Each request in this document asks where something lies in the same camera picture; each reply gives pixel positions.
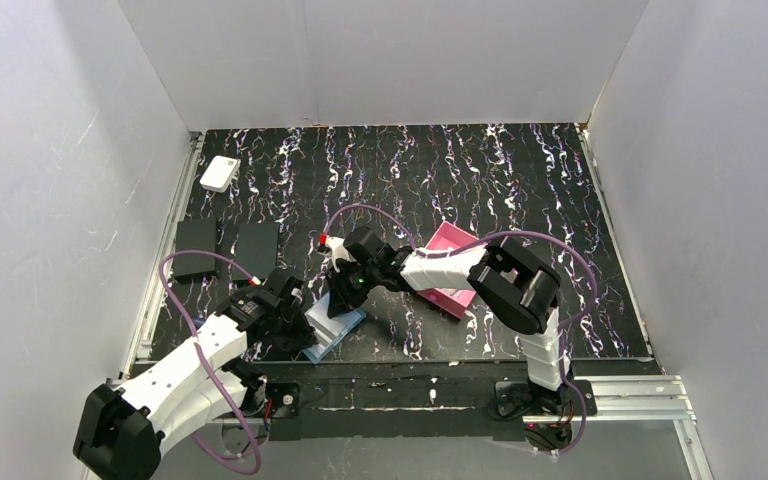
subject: gray floor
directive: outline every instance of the gray floor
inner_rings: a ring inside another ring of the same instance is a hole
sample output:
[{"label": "gray floor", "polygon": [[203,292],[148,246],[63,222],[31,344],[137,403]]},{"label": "gray floor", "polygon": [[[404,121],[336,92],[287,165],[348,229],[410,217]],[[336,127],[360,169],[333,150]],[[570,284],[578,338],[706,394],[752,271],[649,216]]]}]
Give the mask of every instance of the gray floor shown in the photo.
[{"label": "gray floor", "polygon": [[[203,432],[220,447],[219,427]],[[543,454],[482,438],[334,438],[273,442],[259,480],[270,479],[689,479],[673,423],[591,422],[557,463]],[[237,479],[189,439],[163,459],[157,480]]]}]

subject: pink tray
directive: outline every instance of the pink tray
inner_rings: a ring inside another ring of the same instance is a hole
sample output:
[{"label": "pink tray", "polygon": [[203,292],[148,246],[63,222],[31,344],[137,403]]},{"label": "pink tray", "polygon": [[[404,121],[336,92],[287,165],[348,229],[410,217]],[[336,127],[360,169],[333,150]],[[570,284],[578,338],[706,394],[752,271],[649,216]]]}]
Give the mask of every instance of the pink tray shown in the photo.
[{"label": "pink tray", "polygon": [[[449,222],[443,222],[440,228],[434,232],[434,236],[431,237],[431,241],[428,242],[425,248],[446,250],[450,247],[462,247],[473,240],[477,240],[476,237]],[[417,293],[458,318],[463,317],[467,307],[472,303],[472,299],[475,298],[475,292],[472,290],[453,290],[449,288],[432,288]]]}]

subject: black marble table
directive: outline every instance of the black marble table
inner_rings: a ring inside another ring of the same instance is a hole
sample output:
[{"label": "black marble table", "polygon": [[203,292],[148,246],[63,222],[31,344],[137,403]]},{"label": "black marble table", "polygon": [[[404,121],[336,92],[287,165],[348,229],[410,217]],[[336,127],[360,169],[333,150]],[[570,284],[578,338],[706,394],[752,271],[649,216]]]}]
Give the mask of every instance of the black marble table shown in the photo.
[{"label": "black marble table", "polygon": [[[224,194],[207,192],[198,178],[215,155],[240,158],[240,174]],[[599,281],[599,305],[574,327],[575,357],[649,357],[618,262],[613,239],[572,124],[423,125],[214,130],[205,136],[186,216],[215,215],[219,251],[235,248],[236,226],[281,224],[279,264],[308,280],[314,298],[326,288],[318,234],[340,206],[368,203],[393,213],[424,245],[441,222],[482,236],[509,229],[547,232],[587,258]],[[399,246],[403,232],[368,211],[342,216],[331,233],[367,224]],[[545,243],[531,248],[564,278],[561,316],[589,295],[569,255]],[[232,288],[224,270],[214,279],[174,284],[199,315],[207,315]],[[478,299],[458,321],[420,297],[383,288],[364,306],[367,318],[326,357],[336,362],[510,360],[520,341]],[[151,360],[160,360],[188,335],[181,315],[166,301],[160,311]],[[259,360],[307,361],[303,354],[255,344]]]}]

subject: marble tabletop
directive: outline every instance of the marble tabletop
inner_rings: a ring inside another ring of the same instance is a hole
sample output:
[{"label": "marble tabletop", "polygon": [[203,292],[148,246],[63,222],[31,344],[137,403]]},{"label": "marble tabletop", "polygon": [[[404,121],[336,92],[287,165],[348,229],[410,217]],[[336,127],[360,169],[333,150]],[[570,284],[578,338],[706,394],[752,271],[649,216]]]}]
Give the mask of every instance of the marble tabletop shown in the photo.
[{"label": "marble tabletop", "polygon": [[[201,172],[215,155],[242,160],[224,194],[205,191]],[[578,250],[599,281],[597,310],[568,332],[575,357],[649,357],[599,199],[572,124],[420,125],[212,130],[206,133],[187,218],[220,220],[220,253],[235,248],[235,228],[281,224],[278,263],[324,293],[323,257],[316,253],[327,218],[350,203],[393,213],[424,245],[443,221],[483,236],[499,230],[549,233]],[[352,211],[332,228],[345,235],[369,225],[394,246],[407,243],[386,219]],[[584,304],[580,268],[559,248],[530,248],[561,274],[561,317]],[[213,279],[173,283],[192,313],[207,315],[231,291],[228,271]],[[520,339],[476,299],[458,320],[420,297],[376,289],[367,318],[326,357],[336,362],[518,359]],[[151,359],[160,360],[188,335],[171,302],[160,310]],[[307,361],[256,343],[259,360]]]}]

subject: black rectangular object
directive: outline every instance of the black rectangular object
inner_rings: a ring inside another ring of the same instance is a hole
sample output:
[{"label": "black rectangular object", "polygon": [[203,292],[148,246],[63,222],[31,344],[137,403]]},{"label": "black rectangular object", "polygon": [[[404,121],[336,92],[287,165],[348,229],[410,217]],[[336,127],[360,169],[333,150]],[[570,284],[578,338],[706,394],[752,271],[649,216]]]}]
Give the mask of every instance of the black rectangular object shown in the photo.
[{"label": "black rectangular object", "polygon": [[[178,222],[175,234],[175,251],[206,250],[216,253],[219,223],[216,217],[199,218]],[[188,281],[216,275],[218,260],[207,255],[184,255],[172,261],[172,276],[178,281]]]},{"label": "black rectangular object", "polygon": [[[255,277],[265,280],[278,261],[280,231],[281,225],[275,222],[241,224],[234,246],[234,261]],[[231,280],[244,282],[248,279],[235,268]]]}]

